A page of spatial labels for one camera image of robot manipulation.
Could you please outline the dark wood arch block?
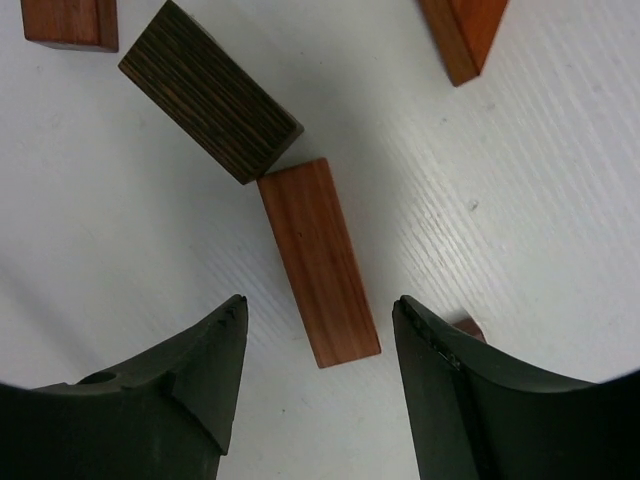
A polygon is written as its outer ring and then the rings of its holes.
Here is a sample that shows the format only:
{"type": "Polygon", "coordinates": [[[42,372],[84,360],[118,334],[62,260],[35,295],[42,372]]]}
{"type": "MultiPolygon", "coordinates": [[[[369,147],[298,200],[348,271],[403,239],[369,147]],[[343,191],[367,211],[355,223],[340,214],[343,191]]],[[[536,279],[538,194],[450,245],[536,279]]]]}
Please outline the dark wood arch block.
{"type": "Polygon", "coordinates": [[[173,1],[118,67],[242,185],[264,175],[304,131],[173,1]]]}

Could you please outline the small light wood cube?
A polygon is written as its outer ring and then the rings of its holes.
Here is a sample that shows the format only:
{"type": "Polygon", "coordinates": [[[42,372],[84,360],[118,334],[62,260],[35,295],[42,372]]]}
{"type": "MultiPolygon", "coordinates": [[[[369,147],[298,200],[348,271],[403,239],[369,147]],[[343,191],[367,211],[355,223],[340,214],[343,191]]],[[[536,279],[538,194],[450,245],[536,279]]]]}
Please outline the small light wood cube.
{"type": "Polygon", "coordinates": [[[472,318],[463,318],[453,323],[453,326],[467,335],[486,343],[486,338],[479,325],[472,318]]]}

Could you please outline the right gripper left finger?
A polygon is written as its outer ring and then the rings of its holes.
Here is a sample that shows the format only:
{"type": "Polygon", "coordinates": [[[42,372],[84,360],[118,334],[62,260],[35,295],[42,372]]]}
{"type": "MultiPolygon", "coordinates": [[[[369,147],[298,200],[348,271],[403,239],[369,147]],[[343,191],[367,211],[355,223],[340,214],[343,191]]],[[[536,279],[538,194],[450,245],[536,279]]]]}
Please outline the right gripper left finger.
{"type": "Polygon", "coordinates": [[[76,384],[2,385],[2,478],[216,478],[247,335],[247,300],[234,295],[192,327],[76,384]]]}

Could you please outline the red-brown rectangular block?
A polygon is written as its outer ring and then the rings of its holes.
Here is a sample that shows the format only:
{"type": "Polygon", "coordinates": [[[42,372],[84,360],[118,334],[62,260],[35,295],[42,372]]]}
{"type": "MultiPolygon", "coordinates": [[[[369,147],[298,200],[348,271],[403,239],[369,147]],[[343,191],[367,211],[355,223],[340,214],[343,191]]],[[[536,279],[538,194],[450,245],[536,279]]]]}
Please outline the red-brown rectangular block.
{"type": "Polygon", "coordinates": [[[54,49],[119,51],[116,0],[21,0],[25,39],[54,49]]]}
{"type": "Polygon", "coordinates": [[[380,354],[328,160],[268,174],[258,189],[318,367],[380,354]]]}

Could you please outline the orange triangular block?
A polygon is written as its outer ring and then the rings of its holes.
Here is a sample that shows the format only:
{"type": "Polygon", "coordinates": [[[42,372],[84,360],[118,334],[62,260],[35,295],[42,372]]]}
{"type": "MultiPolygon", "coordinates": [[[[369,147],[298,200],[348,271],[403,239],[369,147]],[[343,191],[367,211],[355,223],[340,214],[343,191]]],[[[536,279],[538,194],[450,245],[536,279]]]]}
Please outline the orange triangular block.
{"type": "Polygon", "coordinates": [[[508,3],[508,0],[418,2],[454,87],[482,74],[508,3]]]}

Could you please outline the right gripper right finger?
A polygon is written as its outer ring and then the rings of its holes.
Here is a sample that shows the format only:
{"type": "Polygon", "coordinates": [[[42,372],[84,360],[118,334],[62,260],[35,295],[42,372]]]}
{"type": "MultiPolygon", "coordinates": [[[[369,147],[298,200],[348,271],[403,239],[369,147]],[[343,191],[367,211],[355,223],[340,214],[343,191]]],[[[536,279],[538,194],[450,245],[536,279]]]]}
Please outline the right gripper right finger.
{"type": "Polygon", "coordinates": [[[638,478],[638,372],[590,383],[541,369],[408,295],[392,317],[421,478],[638,478]]]}

